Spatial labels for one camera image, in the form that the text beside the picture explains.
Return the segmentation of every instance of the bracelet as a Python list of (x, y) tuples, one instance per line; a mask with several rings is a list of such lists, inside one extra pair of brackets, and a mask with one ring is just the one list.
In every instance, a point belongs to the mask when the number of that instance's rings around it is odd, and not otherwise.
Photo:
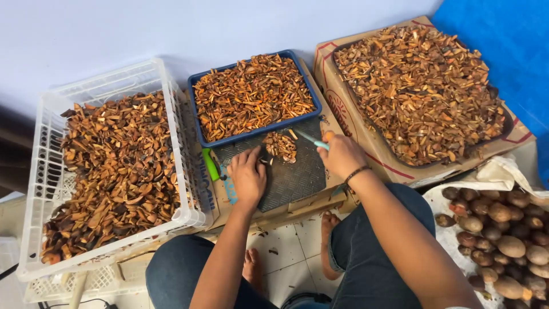
[(370, 168), (370, 167), (367, 166), (367, 165), (364, 165), (363, 167), (357, 168), (354, 172), (352, 172), (352, 173), (349, 175), (349, 177), (347, 177), (347, 179), (345, 179), (345, 184), (348, 184), (348, 183), (349, 183), (349, 180), (351, 180), (351, 178), (352, 178), (354, 175), (360, 173), (361, 171), (363, 171), (363, 170), (365, 170), (365, 169), (369, 169), (369, 168)]

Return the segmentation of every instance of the bare foot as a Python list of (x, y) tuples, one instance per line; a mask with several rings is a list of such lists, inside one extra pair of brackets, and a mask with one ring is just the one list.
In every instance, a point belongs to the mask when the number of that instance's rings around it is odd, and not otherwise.
[(320, 259), (322, 261), (322, 273), (324, 277), (328, 280), (336, 280), (339, 278), (341, 273), (335, 272), (330, 267), (330, 262), (328, 259), (328, 237), (330, 232), (341, 220), (330, 211), (326, 211), (322, 215), (322, 224), (321, 224), (321, 244), (320, 244)]
[(244, 268), (242, 269), (242, 276), (246, 279), (251, 286), (260, 294), (263, 295), (262, 284), (262, 269), (259, 262), (259, 252), (256, 248), (246, 250), (244, 256)]

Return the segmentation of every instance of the blue tarp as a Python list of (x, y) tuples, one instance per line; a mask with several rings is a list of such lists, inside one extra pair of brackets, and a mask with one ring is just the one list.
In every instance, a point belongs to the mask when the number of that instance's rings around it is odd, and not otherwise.
[(549, 3), (446, 0), (435, 27), (478, 49), (490, 84), (537, 138), (540, 178), (549, 190)]

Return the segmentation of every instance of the person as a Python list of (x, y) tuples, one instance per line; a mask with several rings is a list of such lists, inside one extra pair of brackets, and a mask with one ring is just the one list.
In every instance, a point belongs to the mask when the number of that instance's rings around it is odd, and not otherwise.
[[(156, 309), (276, 308), (262, 295), (258, 252), (246, 250), (266, 185), (259, 150), (236, 155), (227, 169), (238, 200), (215, 246), (182, 235), (154, 254), (146, 281)], [(405, 185), (383, 184), (349, 137), (335, 135), (329, 151), (317, 152), (362, 202), (341, 222), (330, 212), (322, 216), (322, 272), (329, 280), (343, 273), (331, 308), (482, 308), (436, 241), (433, 214), (421, 195)]]

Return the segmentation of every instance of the blue plastic tray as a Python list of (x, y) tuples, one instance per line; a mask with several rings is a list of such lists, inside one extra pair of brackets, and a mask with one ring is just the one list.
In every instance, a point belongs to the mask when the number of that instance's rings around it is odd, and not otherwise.
[[(237, 134), (237, 135), (233, 135), (233, 136), (230, 136), (230, 137), (226, 137), (224, 139), (220, 139), (220, 140), (208, 143), (204, 139), (204, 134), (202, 134), (202, 128), (200, 127), (200, 121), (198, 120), (197, 105), (196, 105), (196, 102), (194, 101), (194, 88), (193, 88), (193, 85), (196, 84), (196, 82), (198, 80), (200, 80), (200, 78), (202, 76), (210, 73), (210, 71), (197, 73), (197, 74), (191, 75), (189, 77), (188, 87), (189, 87), (189, 92), (190, 92), (190, 97), (191, 97), (191, 105), (192, 105), (192, 108), (193, 108), (194, 122), (195, 122), (195, 125), (197, 127), (198, 140), (200, 141), (200, 144), (202, 145), (202, 147), (212, 148), (212, 147), (217, 147), (217, 146), (221, 146), (221, 145), (225, 145), (225, 144), (231, 144), (231, 143), (234, 143), (234, 142), (237, 142), (237, 141), (240, 141), (240, 140), (250, 138), (250, 137), (255, 136), (257, 134), (261, 134), (261, 133), (264, 133), (264, 132), (270, 132), (270, 131), (275, 131), (275, 130), (278, 130), (278, 129), (281, 129), (281, 128), (285, 128), (286, 126), (288, 126), (292, 123), (300, 122), (302, 120), (309, 119), (309, 118), (315, 117), (315, 116), (320, 114), (320, 112), (322, 111), (322, 105), (321, 105), (320, 101), (318, 100), (318, 97), (317, 97), (315, 91), (312, 89), (311, 82), (309, 81), (309, 79), (305, 75), (305, 72), (303, 71), (303, 68), (301, 67), (301, 64), (299, 63), (298, 56), (296, 56), (295, 53), (293, 51), (289, 50), (289, 49), (283, 50), (283, 51), (278, 52), (278, 53), (272, 53), (272, 54), (269, 54), (269, 55), (275, 55), (275, 54), (278, 54), (281, 58), (290, 58), (291, 60), (294, 61), (295, 66), (298, 68), (299, 73), (301, 75), (303, 75), (303, 77), (304, 77), (303, 79), (305, 81), (305, 85), (307, 86), (307, 88), (309, 90), (309, 93), (311, 94), (312, 103), (315, 105), (316, 110), (311, 112), (311, 113), (300, 115), (300, 116), (297, 116), (297, 117), (294, 117), (294, 118), (291, 118), (291, 119), (286, 119), (286, 120), (283, 120), (283, 121), (278, 122), (278, 123), (273, 123), (273, 124), (270, 124), (268, 126), (264, 126), (262, 128), (257, 128), (257, 129), (254, 129), (254, 130), (250, 131), (250, 132), (240, 133), (240, 134)], [(237, 65), (236, 63), (233, 63), (233, 64), (230, 64), (230, 65), (225, 65), (224, 67), (217, 68), (216, 70), (217, 71), (223, 71), (223, 70), (228, 69), (228, 68), (236, 67), (236, 65)]]

